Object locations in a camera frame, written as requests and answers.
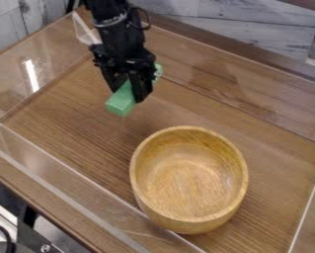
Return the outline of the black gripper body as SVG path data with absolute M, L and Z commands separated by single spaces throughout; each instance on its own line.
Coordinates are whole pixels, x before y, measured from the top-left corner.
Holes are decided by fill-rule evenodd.
M 150 28 L 140 19 L 95 20 L 101 43 L 92 44 L 95 65 L 103 67 L 125 68 L 144 72 L 154 76 L 156 56 L 146 49 L 144 31 Z

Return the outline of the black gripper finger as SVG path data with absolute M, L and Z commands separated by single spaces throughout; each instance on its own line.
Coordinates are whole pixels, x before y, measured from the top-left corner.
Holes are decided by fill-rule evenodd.
M 125 68 L 103 67 L 101 74 L 112 92 L 116 92 L 128 80 Z
M 142 103 L 154 91 L 154 77 L 137 71 L 128 73 L 135 101 Z

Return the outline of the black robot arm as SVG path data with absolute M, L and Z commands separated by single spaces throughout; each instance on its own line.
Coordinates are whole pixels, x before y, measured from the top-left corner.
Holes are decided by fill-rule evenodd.
M 85 0 L 92 25 L 101 42 L 88 49 L 93 64 L 100 68 L 112 92 L 125 81 L 131 82 L 136 103 L 142 103 L 154 91 L 156 80 L 156 56 L 146 48 L 146 31 L 140 13 L 146 10 L 128 0 Z

